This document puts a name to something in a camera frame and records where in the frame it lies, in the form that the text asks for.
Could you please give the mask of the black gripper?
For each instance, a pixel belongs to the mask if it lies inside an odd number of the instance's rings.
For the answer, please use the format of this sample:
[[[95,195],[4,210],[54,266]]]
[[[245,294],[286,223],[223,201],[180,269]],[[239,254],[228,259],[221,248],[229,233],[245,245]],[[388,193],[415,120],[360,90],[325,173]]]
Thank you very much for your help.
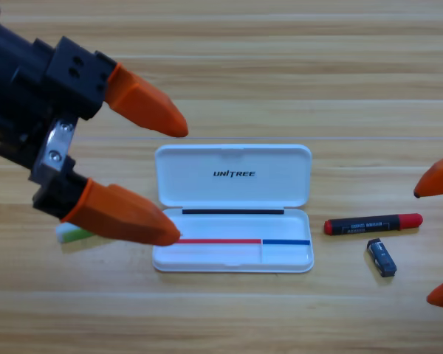
[[[62,219],[76,206],[88,180],[74,172],[69,148],[78,120],[92,118],[104,97],[141,128],[188,135],[170,97],[121,63],[66,37],[51,47],[0,25],[0,156],[30,170],[40,186],[34,208]]]

